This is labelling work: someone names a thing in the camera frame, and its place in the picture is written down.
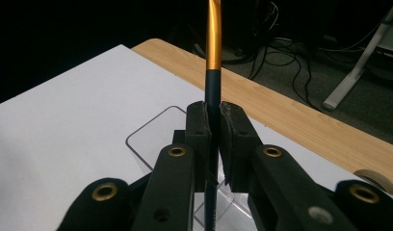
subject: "brass screw insert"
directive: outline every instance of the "brass screw insert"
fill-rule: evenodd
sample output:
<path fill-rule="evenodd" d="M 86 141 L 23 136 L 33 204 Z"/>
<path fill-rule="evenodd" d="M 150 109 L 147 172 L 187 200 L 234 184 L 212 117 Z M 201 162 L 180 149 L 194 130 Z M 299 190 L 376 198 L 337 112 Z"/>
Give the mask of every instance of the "brass screw insert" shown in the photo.
<path fill-rule="evenodd" d="M 173 157 L 180 157 L 180 156 L 183 156 L 185 153 L 186 153 L 185 148 L 183 148 L 181 146 L 176 146 L 176 147 L 173 147 L 172 149 L 169 150 L 170 156 L 173 156 Z"/>
<path fill-rule="evenodd" d="M 276 147 L 265 147 L 263 148 L 263 153 L 270 157 L 279 157 L 281 156 L 281 150 Z"/>
<path fill-rule="evenodd" d="M 362 200 L 366 203 L 375 204 L 380 201 L 380 197 L 374 191 L 364 186 L 353 185 L 350 187 L 350 193 L 355 198 Z"/>
<path fill-rule="evenodd" d="M 118 193 L 118 187 L 111 182 L 101 184 L 92 193 L 93 200 L 105 201 L 113 198 Z"/>

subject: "metal stand leg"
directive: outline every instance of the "metal stand leg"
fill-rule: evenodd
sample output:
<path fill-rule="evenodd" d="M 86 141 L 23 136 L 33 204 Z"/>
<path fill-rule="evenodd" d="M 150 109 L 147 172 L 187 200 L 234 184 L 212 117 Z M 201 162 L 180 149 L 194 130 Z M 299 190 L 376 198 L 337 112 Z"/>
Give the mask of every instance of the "metal stand leg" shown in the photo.
<path fill-rule="evenodd" d="M 338 104 L 343 100 L 347 93 L 353 88 L 353 85 L 358 81 L 363 73 L 363 67 L 367 63 L 371 54 L 374 52 L 377 45 L 380 43 L 380 39 L 385 33 L 386 29 L 389 27 L 393 19 L 393 7 L 389 11 L 388 15 L 381 23 L 370 43 L 368 43 L 367 48 L 365 48 L 358 62 L 356 63 L 353 70 L 341 81 L 337 88 L 328 96 L 328 98 L 323 102 L 323 107 L 327 110 L 335 110 Z"/>

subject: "wooden tabletop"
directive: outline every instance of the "wooden tabletop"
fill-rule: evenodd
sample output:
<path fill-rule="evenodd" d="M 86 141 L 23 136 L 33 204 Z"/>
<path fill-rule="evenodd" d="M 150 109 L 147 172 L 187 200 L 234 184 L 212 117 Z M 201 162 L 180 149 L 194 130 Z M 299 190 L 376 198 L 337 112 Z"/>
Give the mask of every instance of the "wooden tabletop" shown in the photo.
<path fill-rule="evenodd" d="M 204 90 L 205 60 L 159 39 L 132 50 Z M 372 169 L 393 183 L 393 145 L 223 69 L 222 98 L 349 172 Z"/>

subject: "clear acrylic plate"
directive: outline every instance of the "clear acrylic plate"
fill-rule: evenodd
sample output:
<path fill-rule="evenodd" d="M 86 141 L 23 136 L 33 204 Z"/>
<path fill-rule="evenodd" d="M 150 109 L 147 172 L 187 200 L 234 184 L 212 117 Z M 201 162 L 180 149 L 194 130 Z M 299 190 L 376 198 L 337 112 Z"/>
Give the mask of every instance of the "clear acrylic plate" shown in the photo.
<path fill-rule="evenodd" d="M 144 175 L 150 173 L 157 161 L 160 150 L 172 143 L 174 130 L 184 130 L 186 113 L 176 106 L 166 108 L 148 123 L 130 134 L 126 144 L 136 155 Z M 217 230 L 256 230 L 248 206 L 248 195 L 232 193 L 224 184 L 223 167 L 220 158 L 217 196 Z M 195 193 L 194 230 L 203 230 L 203 193 Z"/>

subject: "black equipment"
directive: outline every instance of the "black equipment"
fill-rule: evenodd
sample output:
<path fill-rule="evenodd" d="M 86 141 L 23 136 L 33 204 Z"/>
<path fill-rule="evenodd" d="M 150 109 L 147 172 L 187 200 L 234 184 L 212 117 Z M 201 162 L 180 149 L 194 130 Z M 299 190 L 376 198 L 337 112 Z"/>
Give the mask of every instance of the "black equipment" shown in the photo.
<path fill-rule="evenodd" d="M 215 184 L 208 167 L 211 131 L 206 104 L 187 108 L 154 170 L 131 185 L 104 178 L 88 185 L 58 230 L 192 230 L 194 193 Z M 362 181 L 317 185 L 283 148 L 262 144 L 244 110 L 221 104 L 225 182 L 249 194 L 258 230 L 393 230 L 393 199 Z"/>

